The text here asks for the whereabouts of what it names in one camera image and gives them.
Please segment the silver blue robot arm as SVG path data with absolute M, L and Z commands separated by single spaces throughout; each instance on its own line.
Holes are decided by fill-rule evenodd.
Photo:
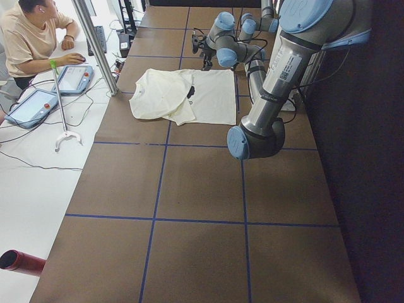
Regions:
M 249 80 L 252 108 L 228 131 L 227 146 L 239 160 L 277 154 L 285 141 L 278 113 L 305 73 L 313 54 L 343 49 L 369 40 L 372 1 L 284 1 L 274 17 L 271 1 L 262 1 L 261 17 L 244 14 L 235 36 L 232 14 L 221 12 L 205 37 L 204 51 L 220 66 L 242 63 Z M 280 47 L 269 69 L 264 52 L 250 42 L 255 32 L 278 32 Z
M 279 21 L 275 18 L 275 10 L 271 6 L 265 5 L 261 9 L 259 18 L 255 18 L 250 13 L 241 16 L 241 31 L 238 39 L 243 43 L 249 43 L 255 32 L 276 33 L 278 26 Z

